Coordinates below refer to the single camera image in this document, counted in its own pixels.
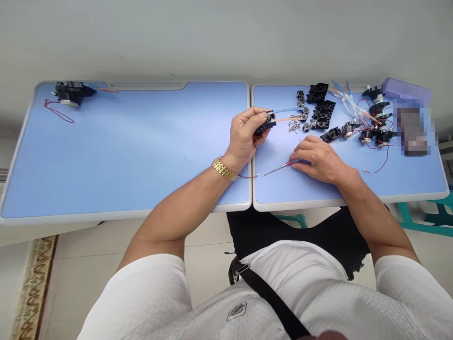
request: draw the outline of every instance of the screwdriver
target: screwdriver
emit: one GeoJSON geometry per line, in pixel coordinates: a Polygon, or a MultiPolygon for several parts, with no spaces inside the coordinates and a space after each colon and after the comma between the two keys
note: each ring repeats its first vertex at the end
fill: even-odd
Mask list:
{"type": "Polygon", "coordinates": [[[300,162],[300,161],[302,161],[302,160],[303,160],[302,158],[293,159],[292,161],[287,162],[285,165],[282,165],[281,167],[278,167],[278,168],[276,168],[276,169],[273,169],[272,171],[269,171],[268,173],[264,174],[263,177],[266,176],[266,175],[268,175],[268,174],[270,174],[271,172],[274,172],[274,171],[277,171],[278,169],[287,167],[288,165],[293,165],[294,163],[300,162]]]}

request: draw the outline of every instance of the black strap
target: black strap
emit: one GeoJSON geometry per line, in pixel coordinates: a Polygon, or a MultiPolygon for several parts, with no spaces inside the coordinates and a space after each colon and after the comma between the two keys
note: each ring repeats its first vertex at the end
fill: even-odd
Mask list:
{"type": "Polygon", "coordinates": [[[248,265],[240,263],[237,257],[234,258],[232,264],[236,275],[240,274],[244,281],[274,309],[291,339],[295,340],[302,336],[310,335],[310,332],[277,293],[257,273],[251,270],[248,265]]]}

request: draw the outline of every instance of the black pants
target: black pants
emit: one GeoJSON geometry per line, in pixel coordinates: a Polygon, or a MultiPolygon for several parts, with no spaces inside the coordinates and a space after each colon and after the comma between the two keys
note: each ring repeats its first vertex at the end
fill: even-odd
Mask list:
{"type": "Polygon", "coordinates": [[[346,270],[349,280],[358,272],[369,253],[368,245],[357,230],[348,207],[342,207],[313,228],[296,229],[269,212],[254,207],[227,212],[235,252],[239,260],[280,240],[307,241],[335,257],[346,270]]]}

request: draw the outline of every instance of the gold watch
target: gold watch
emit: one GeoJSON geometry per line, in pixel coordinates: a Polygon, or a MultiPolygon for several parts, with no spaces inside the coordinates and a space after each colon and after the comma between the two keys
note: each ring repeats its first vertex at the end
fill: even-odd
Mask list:
{"type": "Polygon", "coordinates": [[[215,160],[213,160],[211,165],[220,175],[229,179],[232,182],[237,180],[237,178],[239,177],[237,174],[235,174],[229,168],[227,168],[224,163],[222,163],[220,157],[217,157],[215,160]]]}

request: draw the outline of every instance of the purple box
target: purple box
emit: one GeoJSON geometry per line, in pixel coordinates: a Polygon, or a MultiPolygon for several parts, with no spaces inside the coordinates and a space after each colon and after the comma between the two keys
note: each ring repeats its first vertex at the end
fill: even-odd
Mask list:
{"type": "Polygon", "coordinates": [[[392,99],[423,99],[429,102],[431,101],[432,95],[431,89],[393,78],[384,80],[382,83],[382,90],[386,97],[392,99]]]}

